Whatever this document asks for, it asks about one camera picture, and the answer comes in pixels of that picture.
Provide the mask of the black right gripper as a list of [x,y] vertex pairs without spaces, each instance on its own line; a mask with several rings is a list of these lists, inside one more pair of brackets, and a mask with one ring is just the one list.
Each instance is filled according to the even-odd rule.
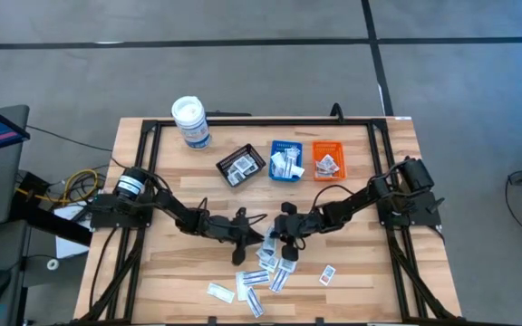
[[299,251],[305,249],[305,238],[317,232],[317,215],[299,214],[296,205],[284,202],[281,205],[281,214],[275,218],[274,226],[270,228],[269,238],[282,241],[282,257],[297,262]]

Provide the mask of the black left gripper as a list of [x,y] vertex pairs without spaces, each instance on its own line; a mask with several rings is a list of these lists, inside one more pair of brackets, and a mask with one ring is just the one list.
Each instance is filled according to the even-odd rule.
[[231,220],[225,216],[208,216],[206,236],[235,246],[231,257],[233,265],[241,265],[245,261],[248,245],[264,242],[264,235],[249,226],[247,210],[244,207],[240,207]]

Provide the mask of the black plastic basket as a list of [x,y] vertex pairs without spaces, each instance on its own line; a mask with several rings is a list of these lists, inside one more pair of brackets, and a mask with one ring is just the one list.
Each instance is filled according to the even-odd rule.
[[231,184],[228,181],[228,174],[234,170],[237,170],[233,163],[240,157],[249,155],[255,163],[259,166],[259,170],[252,175],[246,176],[244,173],[242,173],[245,176],[245,179],[237,186],[243,184],[245,181],[252,178],[255,174],[258,174],[265,166],[266,162],[262,159],[262,157],[259,155],[259,153],[253,148],[251,144],[246,144],[245,146],[237,149],[232,154],[228,155],[226,158],[223,158],[221,161],[217,163],[217,170],[221,173],[222,177],[226,180],[226,182],[231,186]]

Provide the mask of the blue plastic basket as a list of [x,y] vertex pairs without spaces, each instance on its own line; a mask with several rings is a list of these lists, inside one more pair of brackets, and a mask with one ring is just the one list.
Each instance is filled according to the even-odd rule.
[[[291,147],[297,147],[300,150],[299,157],[297,158],[296,163],[293,163],[293,160],[286,157],[285,150]],[[284,152],[285,163],[291,161],[293,166],[298,166],[303,168],[303,145],[299,142],[293,141],[285,141],[285,140],[274,140],[271,147],[270,152],[270,167],[269,167],[269,177],[276,181],[286,181],[286,182],[296,182],[299,181],[302,177],[291,177],[291,178],[283,178],[283,170],[276,169],[274,163],[271,161],[271,156],[275,152]]]

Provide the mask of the orange plastic basket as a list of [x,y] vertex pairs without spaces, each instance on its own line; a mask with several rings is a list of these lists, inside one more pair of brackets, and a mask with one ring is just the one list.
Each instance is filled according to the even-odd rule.
[[[332,174],[331,177],[317,177],[315,161],[321,161],[322,158],[329,154],[339,170]],[[312,156],[314,161],[314,180],[315,181],[338,181],[346,179],[346,165],[343,153],[343,144],[340,141],[333,140],[317,140],[312,143]]]

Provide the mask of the white wipes canister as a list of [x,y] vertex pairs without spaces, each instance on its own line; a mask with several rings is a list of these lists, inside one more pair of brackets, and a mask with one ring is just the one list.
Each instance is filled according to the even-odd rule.
[[171,114],[186,144],[192,149],[203,149],[211,141],[206,112],[198,97],[183,96],[171,107]]

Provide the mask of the white paper sheet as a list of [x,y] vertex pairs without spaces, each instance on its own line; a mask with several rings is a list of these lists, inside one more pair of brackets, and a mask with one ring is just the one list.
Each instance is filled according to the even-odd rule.
[[[60,218],[75,222],[80,226],[90,227],[90,214],[84,211],[83,206],[66,206],[54,210],[54,213]],[[60,259],[69,258],[89,251],[89,247],[83,244],[77,244],[73,241],[66,240],[60,236],[55,237],[56,256]]]

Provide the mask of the black support bar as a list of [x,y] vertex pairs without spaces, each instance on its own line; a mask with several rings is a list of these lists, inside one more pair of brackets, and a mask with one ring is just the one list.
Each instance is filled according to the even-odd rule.
[[24,220],[31,227],[79,245],[91,244],[92,232],[86,227],[63,219],[49,208],[42,207],[47,199],[50,183],[30,172],[19,172],[17,181],[10,209],[11,220]]

